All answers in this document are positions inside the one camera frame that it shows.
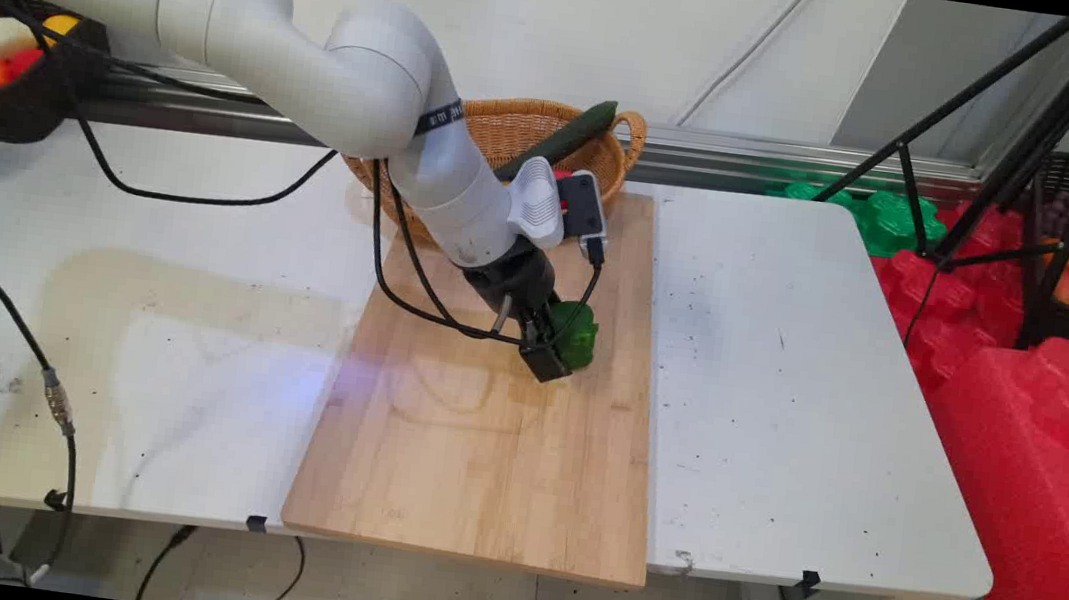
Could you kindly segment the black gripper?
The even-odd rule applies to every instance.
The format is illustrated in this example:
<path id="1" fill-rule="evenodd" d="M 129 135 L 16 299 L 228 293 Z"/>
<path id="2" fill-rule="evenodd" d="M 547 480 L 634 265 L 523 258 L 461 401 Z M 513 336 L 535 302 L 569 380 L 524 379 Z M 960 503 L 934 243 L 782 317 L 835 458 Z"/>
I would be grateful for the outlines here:
<path id="1" fill-rule="evenodd" d="M 466 266 L 463 275 L 495 313 L 510 297 L 507 316 L 520 321 L 520 358 L 538 382 L 564 380 L 573 369 L 558 349 L 563 325 L 551 314 L 557 302 L 555 270 L 531 240 L 515 237 L 502 256 L 482 266 Z"/>

